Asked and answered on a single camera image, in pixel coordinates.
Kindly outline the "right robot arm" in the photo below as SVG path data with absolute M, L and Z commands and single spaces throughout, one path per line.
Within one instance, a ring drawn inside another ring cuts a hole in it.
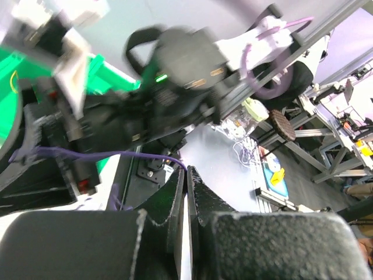
M 214 41 L 206 30 L 152 26 L 135 31 L 125 58 L 139 88 L 87 95 L 89 45 L 75 30 L 98 17 L 100 2 L 73 16 L 48 12 L 37 1 L 1 2 L 1 42 L 51 64 L 51 77 L 22 79 L 14 126 L 1 156 L 1 215 L 57 206 L 91 195 L 99 184 L 96 162 L 160 139 L 182 142 L 182 129 L 218 124 L 230 88 L 220 85 L 244 65 L 244 75 L 292 44 L 274 14 L 246 33 Z

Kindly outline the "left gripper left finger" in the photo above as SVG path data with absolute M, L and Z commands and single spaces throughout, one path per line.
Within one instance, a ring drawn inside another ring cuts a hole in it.
M 2 279 L 178 279 L 184 170 L 129 211 L 30 211 L 1 240 Z

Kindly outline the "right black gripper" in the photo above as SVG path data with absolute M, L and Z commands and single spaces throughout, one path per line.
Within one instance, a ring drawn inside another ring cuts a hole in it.
M 70 147 L 40 150 L 114 152 L 146 145 L 148 152 L 174 152 L 184 141 L 186 100 L 185 91 L 167 80 L 130 92 L 109 89 L 103 95 L 86 96 L 83 117 L 77 119 L 66 99 L 74 117 L 68 126 Z

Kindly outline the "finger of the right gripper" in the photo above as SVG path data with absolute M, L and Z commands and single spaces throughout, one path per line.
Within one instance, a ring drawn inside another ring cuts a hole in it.
M 1 209 L 24 210 L 76 200 L 72 160 L 46 148 L 69 148 L 74 119 L 54 78 L 21 79 L 13 124 L 1 147 Z

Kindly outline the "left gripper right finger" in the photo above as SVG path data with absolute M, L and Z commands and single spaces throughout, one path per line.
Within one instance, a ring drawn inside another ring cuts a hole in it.
M 193 279 L 371 279 L 333 213 L 237 212 L 188 167 Z

